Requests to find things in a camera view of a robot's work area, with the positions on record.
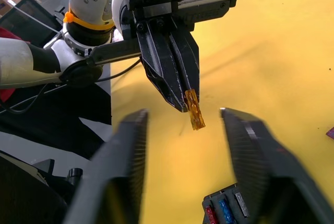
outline yellow table surface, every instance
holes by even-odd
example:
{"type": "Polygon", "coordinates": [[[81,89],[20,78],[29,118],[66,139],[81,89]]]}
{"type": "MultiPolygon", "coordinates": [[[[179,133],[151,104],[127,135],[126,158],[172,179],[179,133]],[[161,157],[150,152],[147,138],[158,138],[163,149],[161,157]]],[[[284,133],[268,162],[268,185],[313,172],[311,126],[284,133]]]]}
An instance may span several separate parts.
{"type": "MultiPolygon", "coordinates": [[[[206,127],[168,105],[142,66],[112,83],[113,126],[150,112],[141,223],[201,223],[204,196],[235,182],[220,107],[267,122],[334,204],[334,0],[238,0],[196,25],[206,127]]],[[[133,63],[112,65],[116,74],[133,63]]]]}

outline computer monitor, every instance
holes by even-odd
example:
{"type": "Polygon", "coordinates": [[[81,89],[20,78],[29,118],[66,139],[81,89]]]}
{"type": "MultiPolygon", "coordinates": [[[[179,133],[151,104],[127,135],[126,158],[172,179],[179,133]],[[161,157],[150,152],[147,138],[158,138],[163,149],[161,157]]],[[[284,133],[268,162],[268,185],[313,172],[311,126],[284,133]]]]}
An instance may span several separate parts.
{"type": "MultiPolygon", "coordinates": [[[[16,7],[56,31],[62,29],[62,25],[56,18],[35,0],[21,0],[16,7]]],[[[56,35],[56,32],[41,25],[15,8],[12,8],[0,18],[0,27],[7,29],[24,41],[30,42],[40,48],[44,47],[56,35]]]]}

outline yellow mat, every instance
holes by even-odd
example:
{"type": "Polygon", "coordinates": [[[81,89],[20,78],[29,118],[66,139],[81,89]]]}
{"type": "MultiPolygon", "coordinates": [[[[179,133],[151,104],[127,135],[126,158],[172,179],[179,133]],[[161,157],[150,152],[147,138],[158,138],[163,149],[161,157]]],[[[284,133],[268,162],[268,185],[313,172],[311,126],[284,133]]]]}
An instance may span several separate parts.
{"type": "MultiPolygon", "coordinates": [[[[235,182],[220,107],[265,120],[334,203],[334,0],[238,0],[196,25],[206,128],[168,105],[142,66],[112,83],[113,125],[150,111],[141,223],[201,223],[205,195],[235,182]]],[[[133,63],[112,65],[116,74],[133,63]]]]}

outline blue fuse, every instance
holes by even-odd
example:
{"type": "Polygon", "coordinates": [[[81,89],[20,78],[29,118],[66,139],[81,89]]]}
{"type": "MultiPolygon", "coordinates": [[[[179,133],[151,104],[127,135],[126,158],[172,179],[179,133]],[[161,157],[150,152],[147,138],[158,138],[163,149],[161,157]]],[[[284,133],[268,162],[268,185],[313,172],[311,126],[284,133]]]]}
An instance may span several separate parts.
{"type": "Polygon", "coordinates": [[[234,217],[229,208],[228,202],[225,199],[219,201],[219,205],[223,210],[225,221],[227,224],[234,224],[234,217]]]}

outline black cable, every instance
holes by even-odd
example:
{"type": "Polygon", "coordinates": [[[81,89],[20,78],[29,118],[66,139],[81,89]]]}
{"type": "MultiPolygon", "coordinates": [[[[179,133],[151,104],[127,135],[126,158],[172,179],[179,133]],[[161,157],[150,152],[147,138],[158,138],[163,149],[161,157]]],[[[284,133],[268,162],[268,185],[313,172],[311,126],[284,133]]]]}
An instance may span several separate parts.
{"type": "Polygon", "coordinates": [[[135,67],[136,65],[138,65],[139,63],[140,63],[140,59],[137,60],[135,63],[133,63],[131,66],[129,66],[127,69],[125,69],[125,70],[119,72],[118,74],[112,75],[112,76],[110,76],[110,77],[108,77],[108,78],[98,79],[98,81],[96,81],[96,82],[102,82],[102,81],[106,81],[106,80],[110,80],[110,79],[117,78],[117,77],[119,77],[120,75],[123,75],[123,74],[125,74],[126,72],[130,71],[132,68],[134,68],[134,67],[135,67]]]}
{"type": "MultiPolygon", "coordinates": [[[[140,60],[137,60],[135,63],[133,63],[133,64],[132,64],[131,66],[129,66],[127,69],[125,69],[125,70],[119,72],[118,74],[112,75],[112,76],[110,76],[110,77],[108,77],[108,78],[99,79],[99,80],[97,80],[96,82],[102,82],[102,81],[106,81],[106,80],[110,80],[110,79],[117,78],[117,77],[119,77],[120,75],[123,75],[123,74],[125,74],[126,72],[130,71],[132,68],[134,68],[134,67],[135,67],[136,65],[138,65],[139,63],[140,63],[140,60]]],[[[25,113],[25,112],[27,112],[27,111],[32,107],[32,105],[33,105],[33,104],[37,101],[37,99],[38,99],[39,97],[41,97],[42,95],[46,95],[46,94],[49,94],[49,93],[53,93],[53,92],[55,92],[55,91],[59,91],[59,90],[65,88],[65,87],[67,87],[67,85],[65,84],[65,85],[62,85],[62,86],[60,86],[60,87],[56,87],[56,88],[51,89],[51,90],[49,90],[49,91],[43,92],[43,91],[45,90],[46,86],[47,86],[47,84],[41,89],[41,91],[38,93],[38,95],[32,96],[32,97],[30,97],[30,98],[28,98],[28,99],[26,99],[26,100],[22,100],[21,102],[15,104],[15,105],[12,105],[11,107],[7,106],[6,103],[3,102],[3,101],[1,100],[1,98],[0,98],[0,105],[1,105],[1,107],[4,109],[4,110],[2,110],[2,111],[0,112],[0,114],[3,114],[3,113],[5,113],[5,112],[12,113],[12,114],[22,114],[22,113],[25,113]],[[13,109],[13,108],[16,108],[16,107],[18,107],[19,105],[24,104],[24,103],[26,103],[26,102],[28,102],[28,101],[30,101],[30,100],[32,100],[32,99],[34,99],[34,100],[33,100],[33,101],[30,103],[30,105],[27,106],[25,109],[23,109],[23,110],[14,110],[14,109],[13,109]]]]}

